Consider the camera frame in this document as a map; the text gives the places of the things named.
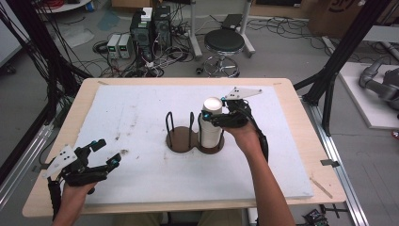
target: gray floor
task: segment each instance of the gray floor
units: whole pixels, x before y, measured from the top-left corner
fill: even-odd
[[[78,9],[56,15],[57,20],[63,23],[77,21],[83,16],[86,19],[76,24],[84,25],[95,37],[88,43],[73,48],[82,61],[99,58],[91,51],[95,42],[106,40],[113,32],[129,31],[130,22],[119,19],[108,7],[93,13]],[[198,27],[210,19],[198,20]],[[215,24],[208,24],[206,27],[215,27]],[[310,39],[285,39],[266,28],[260,30],[249,28],[247,36],[256,49],[256,54],[252,58],[248,58],[245,54],[234,56],[240,65],[240,77],[287,77],[294,84],[320,71],[328,61],[323,48],[317,49],[311,46],[312,43],[316,47],[323,47],[317,40],[311,42]],[[205,59],[210,53],[205,51],[202,39],[203,36],[199,36],[199,44]],[[361,45],[357,54],[359,57],[373,59],[380,57],[380,54],[367,44]],[[28,56],[21,52],[11,60],[11,63],[17,69],[17,73],[7,74],[1,71],[0,74],[0,124],[2,125],[0,163],[5,161],[46,104],[46,84]],[[204,77],[206,75],[195,73],[200,63],[201,61],[194,60],[170,65],[165,68],[164,77]],[[99,66],[102,70],[106,68],[106,65],[100,62],[98,66],[88,66],[88,70],[93,74],[100,74]],[[298,93],[303,94],[306,90],[302,89]],[[399,222],[397,192],[399,179],[395,176],[399,173],[398,140],[393,139],[390,132],[368,129],[343,83],[337,79],[331,114],[331,133],[370,225],[397,225]],[[50,225],[49,218],[22,216],[24,202],[37,177],[38,174],[33,171],[25,175],[1,211],[0,222],[6,222],[7,225]],[[352,225],[347,214],[343,213],[341,216],[336,218],[335,214],[328,213],[330,225]],[[111,222],[112,216],[83,216],[76,225],[111,225]]]

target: brown cup holder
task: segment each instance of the brown cup holder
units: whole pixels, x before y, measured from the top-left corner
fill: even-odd
[[[168,118],[170,116],[170,121],[172,124],[172,129],[169,130],[169,123],[168,123]],[[195,133],[192,130],[193,123],[194,123],[194,114],[193,112],[190,113],[190,126],[189,128],[185,126],[179,126],[179,127],[174,127],[173,124],[173,116],[172,112],[169,111],[166,117],[166,124],[167,124],[167,146],[175,153],[187,153],[194,147],[198,148],[202,153],[207,153],[207,154],[213,154],[213,153],[218,153],[224,145],[224,130],[222,130],[222,133],[220,134],[219,142],[214,148],[205,148],[202,147],[201,142],[199,140],[201,139],[201,132],[202,128],[200,126],[200,116],[201,114],[199,113],[198,117],[198,124],[199,124],[199,132]]]

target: black stool seat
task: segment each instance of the black stool seat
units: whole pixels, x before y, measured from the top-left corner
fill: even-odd
[[[243,37],[233,30],[217,29],[205,35],[205,45],[221,52],[236,52],[244,47]]]

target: gray robotic arm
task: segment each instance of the gray robotic arm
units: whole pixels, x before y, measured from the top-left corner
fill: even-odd
[[[362,88],[369,89],[376,94],[388,105],[399,110],[399,68],[387,71],[385,73],[384,82],[378,83],[374,77],[378,74],[378,69],[382,65],[382,59],[377,60],[370,67],[366,68],[360,75],[359,85]]]

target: white board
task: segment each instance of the white board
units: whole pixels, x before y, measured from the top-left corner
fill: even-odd
[[[269,163],[288,199],[313,195],[278,98],[272,87],[252,87],[263,93],[247,98],[253,116],[269,142]],[[233,87],[101,86],[76,147],[104,138],[107,145],[89,157],[91,167],[103,165],[120,150],[120,166],[96,186],[87,203],[189,202],[254,199],[252,179],[242,152],[225,133],[224,148],[205,154],[196,148],[174,153],[166,145],[166,115],[174,125],[189,126],[208,97],[222,97]]]
[[[343,83],[369,128],[397,129],[399,128],[399,121],[396,117],[399,112],[393,110],[387,103],[379,99],[375,92],[359,86],[360,75],[369,66],[370,64],[346,63],[341,69]],[[382,65],[374,80],[382,83],[385,72],[397,67]]]

